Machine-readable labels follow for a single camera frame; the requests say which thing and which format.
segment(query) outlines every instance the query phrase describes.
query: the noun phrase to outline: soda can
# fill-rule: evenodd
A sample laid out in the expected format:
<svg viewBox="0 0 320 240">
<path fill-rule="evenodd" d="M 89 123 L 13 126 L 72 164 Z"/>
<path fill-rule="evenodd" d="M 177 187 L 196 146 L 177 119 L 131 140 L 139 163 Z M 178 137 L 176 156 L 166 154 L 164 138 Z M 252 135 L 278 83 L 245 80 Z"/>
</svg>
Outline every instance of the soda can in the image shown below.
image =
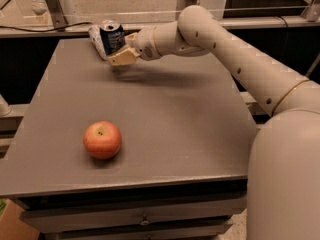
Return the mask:
<svg viewBox="0 0 320 240">
<path fill-rule="evenodd" d="M 126 44 L 121 24 L 113 20 L 102 22 L 100 36 L 106 55 L 119 51 Z"/>
</svg>

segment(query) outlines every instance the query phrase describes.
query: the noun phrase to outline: red apple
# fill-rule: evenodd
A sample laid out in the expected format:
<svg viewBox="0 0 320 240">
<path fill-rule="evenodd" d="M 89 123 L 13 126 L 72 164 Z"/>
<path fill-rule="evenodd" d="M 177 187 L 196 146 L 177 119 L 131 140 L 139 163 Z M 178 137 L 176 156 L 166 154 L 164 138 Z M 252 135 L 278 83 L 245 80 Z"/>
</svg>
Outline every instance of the red apple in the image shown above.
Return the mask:
<svg viewBox="0 0 320 240">
<path fill-rule="evenodd" d="M 95 122 L 87 128 L 83 136 L 85 149 L 98 159 L 108 159 L 116 155 L 121 142 L 120 130 L 108 121 Z"/>
</svg>

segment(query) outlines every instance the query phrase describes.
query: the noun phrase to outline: drawer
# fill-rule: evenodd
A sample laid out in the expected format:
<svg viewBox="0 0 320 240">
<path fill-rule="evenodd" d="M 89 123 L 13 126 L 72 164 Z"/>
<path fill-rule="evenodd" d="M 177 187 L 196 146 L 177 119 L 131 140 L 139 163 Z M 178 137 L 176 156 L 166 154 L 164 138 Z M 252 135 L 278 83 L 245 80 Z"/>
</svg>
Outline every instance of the drawer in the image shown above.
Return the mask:
<svg viewBox="0 0 320 240">
<path fill-rule="evenodd" d="M 194 239 L 224 234 L 232 223 L 226 219 L 159 223 L 147 227 L 117 227 L 46 235 L 48 240 L 167 240 Z"/>
<path fill-rule="evenodd" d="M 21 218 L 40 232 L 52 233 L 231 216 L 245 208 L 246 195 L 227 193 L 27 211 Z"/>
</svg>

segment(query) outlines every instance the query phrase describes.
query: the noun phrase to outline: gray tabletop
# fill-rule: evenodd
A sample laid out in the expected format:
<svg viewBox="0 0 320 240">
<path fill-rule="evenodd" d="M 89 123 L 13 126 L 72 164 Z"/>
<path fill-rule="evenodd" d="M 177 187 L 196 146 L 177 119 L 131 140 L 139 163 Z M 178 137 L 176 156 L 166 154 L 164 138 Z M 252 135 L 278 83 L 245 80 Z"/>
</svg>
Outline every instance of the gray tabletop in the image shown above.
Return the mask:
<svg viewBox="0 0 320 240">
<path fill-rule="evenodd" d="M 82 144 L 98 120 L 123 136 L 111 160 L 91 158 Z M 89 39 L 62 40 L 0 159 L 0 196 L 243 179 L 255 134 L 229 72 L 211 54 L 112 69 Z"/>
</svg>

